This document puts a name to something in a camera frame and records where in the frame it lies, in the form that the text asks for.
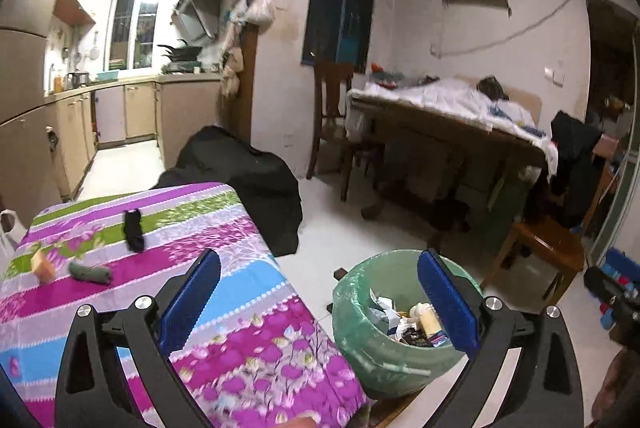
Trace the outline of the person's right hand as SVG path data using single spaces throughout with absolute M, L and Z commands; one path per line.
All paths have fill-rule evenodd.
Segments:
M 623 348 L 614 356 L 603 378 L 602 385 L 591 407 L 590 427 L 604 417 L 604 414 L 612 408 L 615 401 L 623 393 L 629 384 L 634 372 L 639 369 L 639 354 Z

